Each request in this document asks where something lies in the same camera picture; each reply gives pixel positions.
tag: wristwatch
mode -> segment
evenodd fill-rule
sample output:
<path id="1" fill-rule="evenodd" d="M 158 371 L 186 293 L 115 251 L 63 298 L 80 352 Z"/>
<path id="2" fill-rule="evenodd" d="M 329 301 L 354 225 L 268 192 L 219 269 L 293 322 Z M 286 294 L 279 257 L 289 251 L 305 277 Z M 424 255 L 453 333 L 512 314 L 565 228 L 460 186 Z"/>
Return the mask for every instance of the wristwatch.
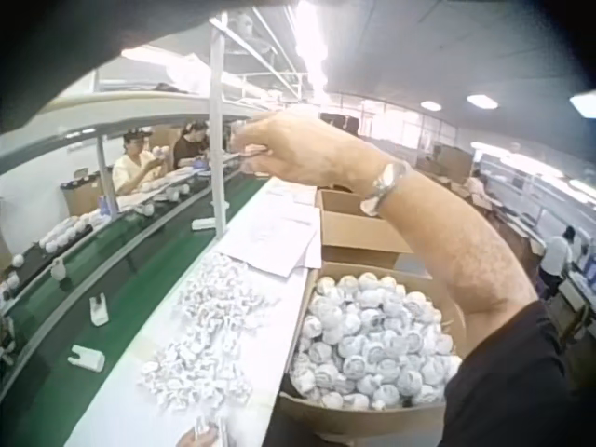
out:
<path id="1" fill-rule="evenodd" d="M 368 216 L 378 216 L 381 203 L 396 187 L 398 182 L 406 176 L 412 168 L 405 161 L 389 163 L 378 179 L 372 184 L 374 191 L 360 202 L 360 209 Z"/>

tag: ceiling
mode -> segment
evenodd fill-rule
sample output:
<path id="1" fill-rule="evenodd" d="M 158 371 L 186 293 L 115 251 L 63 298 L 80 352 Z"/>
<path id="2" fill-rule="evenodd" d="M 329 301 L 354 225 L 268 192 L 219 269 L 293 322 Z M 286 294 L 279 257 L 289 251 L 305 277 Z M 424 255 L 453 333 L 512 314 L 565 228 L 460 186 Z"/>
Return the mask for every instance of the ceiling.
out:
<path id="1" fill-rule="evenodd" d="M 283 8 L 259 10 L 303 71 Z M 458 127 L 540 142 L 596 162 L 596 126 L 569 102 L 587 82 L 549 24 L 519 2 L 344 0 L 321 4 L 319 17 L 329 47 L 329 92 L 394 102 Z M 209 35 L 210 28 L 200 26 L 156 44 L 207 61 Z M 269 39 L 256 19 L 254 35 Z M 289 69 L 280 54 L 266 58 L 280 71 Z M 264 70 L 253 58 L 234 55 L 226 56 L 225 68 Z M 272 77 L 257 82 L 279 87 Z M 484 111 L 466 101 L 478 93 L 499 108 Z M 422 101 L 443 109 L 430 113 L 420 108 Z"/>

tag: cap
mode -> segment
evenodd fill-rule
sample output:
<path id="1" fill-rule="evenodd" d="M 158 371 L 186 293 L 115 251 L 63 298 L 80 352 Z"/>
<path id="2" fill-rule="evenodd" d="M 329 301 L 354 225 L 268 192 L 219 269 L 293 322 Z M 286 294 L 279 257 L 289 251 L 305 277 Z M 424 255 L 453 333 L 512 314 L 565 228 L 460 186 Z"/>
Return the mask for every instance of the cap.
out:
<path id="1" fill-rule="evenodd" d="M 131 140 L 139 140 L 140 138 L 145 138 L 152 134 L 153 132 L 150 128 L 134 128 L 127 130 L 127 133 L 125 133 L 122 138 L 124 139 L 124 142 L 130 142 Z"/>

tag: white table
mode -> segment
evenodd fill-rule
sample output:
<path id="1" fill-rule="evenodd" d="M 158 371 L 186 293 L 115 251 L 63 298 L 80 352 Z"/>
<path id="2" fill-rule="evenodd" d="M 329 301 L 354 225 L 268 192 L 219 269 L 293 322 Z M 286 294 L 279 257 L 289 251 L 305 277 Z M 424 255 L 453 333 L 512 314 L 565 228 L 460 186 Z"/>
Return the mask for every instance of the white table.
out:
<path id="1" fill-rule="evenodd" d="M 267 190 L 274 182 L 268 182 L 251 199 L 230 222 L 228 231 L 255 218 L 256 211 L 272 196 Z M 177 290 L 185 277 L 197 268 L 199 259 L 188 268 L 134 338 L 78 421 L 66 446 L 174 446 L 194 424 L 196 409 L 183 413 L 160 409 L 154 397 L 136 384 L 142 365 L 157 349 L 167 346 L 181 334 L 183 320 L 175 311 Z M 296 268 L 285 279 L 251 270 L 260 285 L 277 293 L 281 300 L 269 310 L 267 325 L 255 335 L 242 338 L 240 367 L 250 378 L 253 390 L 245 407 L 229 409 L 229 432 L 238 447 L 263 443 L 291 351 L 306 273 L 305 268 Z"/>

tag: hand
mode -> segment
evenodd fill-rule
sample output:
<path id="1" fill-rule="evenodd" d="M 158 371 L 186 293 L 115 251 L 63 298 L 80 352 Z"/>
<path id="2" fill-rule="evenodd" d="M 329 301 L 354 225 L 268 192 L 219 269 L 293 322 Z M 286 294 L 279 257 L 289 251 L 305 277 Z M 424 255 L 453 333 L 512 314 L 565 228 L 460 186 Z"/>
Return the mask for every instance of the hand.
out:
<path id="1" fill-rule="evenodd" d="M 153 169 L 158 168 L 159 166 L 161 166 L 162 163 L 163 163 L 163 160 L 160 160 L 159 158 L 155 158 L 153 160 L 150 160 L 144 166 L 144 169 L 145 169 L 146 172 L 149 172 L 150 170 L 153 170 Z"/>
<path id="2" fill-rule="evenodd" d="M 232 138 L 235 151 L 249 153 L 251 145 L 266 146 L 269 152 L 245 159 L 245 172 L 265 172 L 314 186 L 339 184 L 358 190 L 353 183 L 376 178 L 386 165 L 374 146 L 320 119 L 291 111 L 250 122 Z"/>
<path id="3" fill-rule="evenodd" d="M 191 428 L 176 444 L 176 447 L 210 447 L 217 440 L 217 429 L 212 427 L 204 435 L 195 438 L 195 430 Z"/>

